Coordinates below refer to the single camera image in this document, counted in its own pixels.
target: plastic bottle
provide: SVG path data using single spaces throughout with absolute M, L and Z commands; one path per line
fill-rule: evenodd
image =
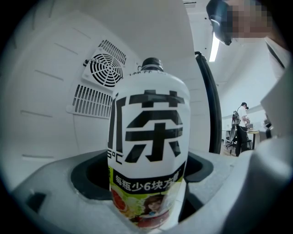
M 140 228 L 169 217 L 188 156 L 190 95 L 148 58 L 113 91 L 108 166 L 115 206 Z

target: fluorescent light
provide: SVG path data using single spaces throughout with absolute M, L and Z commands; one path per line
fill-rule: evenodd
M 219 49 L 219 44 L 220 44 L 220 41 L 218 38 L 216 38 L 216 35 L 214 33 L 213 38 L 212 38 L 212 51 L 211 51 L 211 55 L 210 55 L 210 62 L 214 62 L 216 60 L 216 56 L 217 56 L 218 49 Z

